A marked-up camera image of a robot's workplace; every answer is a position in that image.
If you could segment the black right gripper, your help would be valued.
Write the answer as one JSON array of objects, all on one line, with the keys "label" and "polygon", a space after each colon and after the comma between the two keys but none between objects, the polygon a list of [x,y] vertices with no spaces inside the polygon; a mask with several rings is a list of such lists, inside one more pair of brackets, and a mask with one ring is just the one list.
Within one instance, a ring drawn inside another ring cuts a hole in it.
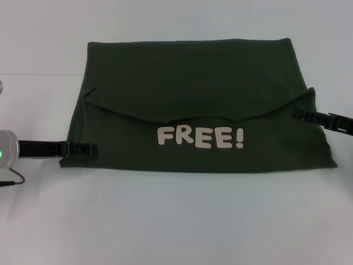
[{"label": "black right gripper", "polygon": [[324,128],[338,133],[353,135],[353,119],[338,114],[323,114],[307,110],[295,109],[292,119],[306,123],[324,125]]}]

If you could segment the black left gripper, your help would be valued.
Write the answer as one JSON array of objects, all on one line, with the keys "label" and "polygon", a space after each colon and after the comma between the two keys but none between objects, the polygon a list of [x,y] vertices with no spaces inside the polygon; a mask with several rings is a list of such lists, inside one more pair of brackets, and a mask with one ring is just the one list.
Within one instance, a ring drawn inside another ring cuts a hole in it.
[{"label": "black left gripper", "polygon": [[95,144],[74,143],[68,141],[26,141],[19,140],[20,158],[71,157],[77,155],[96,156]]}]

